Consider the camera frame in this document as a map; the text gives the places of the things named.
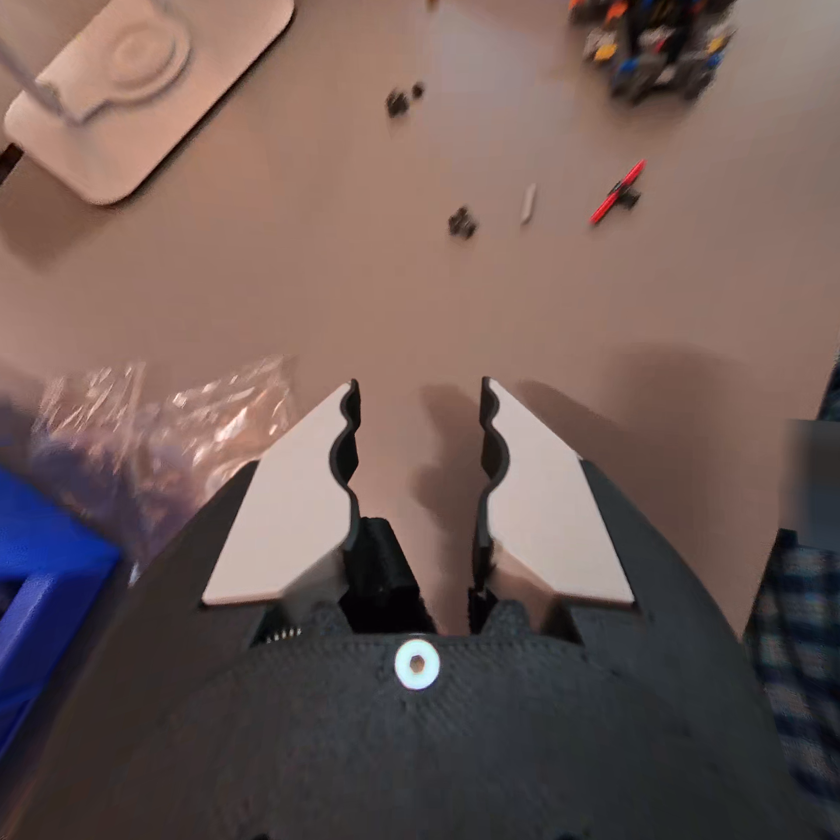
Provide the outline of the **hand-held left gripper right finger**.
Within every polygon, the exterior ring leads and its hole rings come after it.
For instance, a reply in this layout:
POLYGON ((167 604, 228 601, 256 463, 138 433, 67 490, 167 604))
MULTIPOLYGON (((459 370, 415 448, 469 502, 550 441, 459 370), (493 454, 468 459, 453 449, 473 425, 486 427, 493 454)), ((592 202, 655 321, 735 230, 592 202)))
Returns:
POLYGON ((472 544, 471 624, 501 601, 531 625, 559 625, 567 605, 630 610, 636 599, 582 458, 496 379, 480 384, 486 479, 472 544))

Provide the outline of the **red axle with black connector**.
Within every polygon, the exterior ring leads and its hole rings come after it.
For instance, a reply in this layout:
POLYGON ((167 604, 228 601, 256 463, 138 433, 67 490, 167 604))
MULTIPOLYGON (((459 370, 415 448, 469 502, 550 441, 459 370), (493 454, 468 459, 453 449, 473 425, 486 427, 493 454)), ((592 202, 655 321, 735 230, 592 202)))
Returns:
POLYGON ((647 168, 647 161, 642 159, 636 163, 623 178, 617 182, 611 191, 606 195, 603 202, 590 216, 589 225, 592 227, 600 224, 605 217, 615 208, 623 207, 627 210, 633 209, 638 203, 641 192, 638 191, 636 183, 647 168))

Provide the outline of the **magnifier on white base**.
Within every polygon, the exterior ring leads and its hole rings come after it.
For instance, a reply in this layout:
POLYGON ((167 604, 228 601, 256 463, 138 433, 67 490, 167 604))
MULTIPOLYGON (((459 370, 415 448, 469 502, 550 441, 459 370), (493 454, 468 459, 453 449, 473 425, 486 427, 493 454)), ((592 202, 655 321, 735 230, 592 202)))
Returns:
POLYGON ((7 44, 22 90, 11 143, 89 204, 148 178, 289 27, 292 1, 112 1, 38 74, 7 44))

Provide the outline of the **small blue plastic bin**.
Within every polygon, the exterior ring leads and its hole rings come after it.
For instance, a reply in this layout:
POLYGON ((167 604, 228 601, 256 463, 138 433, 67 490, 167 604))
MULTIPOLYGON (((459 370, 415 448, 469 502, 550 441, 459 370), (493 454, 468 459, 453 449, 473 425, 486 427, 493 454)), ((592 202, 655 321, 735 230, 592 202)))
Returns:
POLYGON ((121 558, 117 545, 2 469, 2 756, 121 558))

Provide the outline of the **multicoloured brick technic assembly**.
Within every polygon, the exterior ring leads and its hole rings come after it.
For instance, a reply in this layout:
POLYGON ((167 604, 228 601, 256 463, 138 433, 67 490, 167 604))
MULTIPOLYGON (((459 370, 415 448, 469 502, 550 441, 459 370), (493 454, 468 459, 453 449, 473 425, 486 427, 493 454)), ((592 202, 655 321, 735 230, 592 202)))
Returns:
POLYGON ((656 91, 692 102, 716 79, 735 27, 733 1, 569 1, 571 25, 593 24, 584 63, 608 71, 611 95, 656 91))

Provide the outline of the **person in blue plaid shirt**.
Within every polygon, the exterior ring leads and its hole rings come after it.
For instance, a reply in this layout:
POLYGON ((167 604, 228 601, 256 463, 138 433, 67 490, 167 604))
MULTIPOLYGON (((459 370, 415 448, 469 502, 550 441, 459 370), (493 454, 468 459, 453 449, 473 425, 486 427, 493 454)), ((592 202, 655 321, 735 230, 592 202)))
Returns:
POLYGON ((824 838, 839 837, 838 420, 836 360, 816 419, 791 424, 780 528, 743 636, 824 838))

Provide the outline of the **clear plastic bag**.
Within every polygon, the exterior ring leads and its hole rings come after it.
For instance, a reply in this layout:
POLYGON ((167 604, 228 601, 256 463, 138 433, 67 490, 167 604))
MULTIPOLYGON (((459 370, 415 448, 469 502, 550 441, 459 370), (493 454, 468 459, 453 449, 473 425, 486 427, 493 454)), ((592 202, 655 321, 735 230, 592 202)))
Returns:
POLYGON ((131 583, 295 414, 283 355, 151 402, 145 374, 133 363, 56 378, 28 443, 34 478, 120 546, 131 583))

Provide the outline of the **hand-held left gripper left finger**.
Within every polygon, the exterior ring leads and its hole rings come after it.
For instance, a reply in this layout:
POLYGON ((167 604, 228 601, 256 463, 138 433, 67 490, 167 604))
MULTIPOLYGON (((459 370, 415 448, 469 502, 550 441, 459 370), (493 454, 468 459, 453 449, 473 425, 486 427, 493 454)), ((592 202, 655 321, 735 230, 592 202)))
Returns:
POLYGON ((259 460, 206 588, 207 607, 277 605, 307 615, 348 591, 360 533, 356 380, 341 384, 259 460))

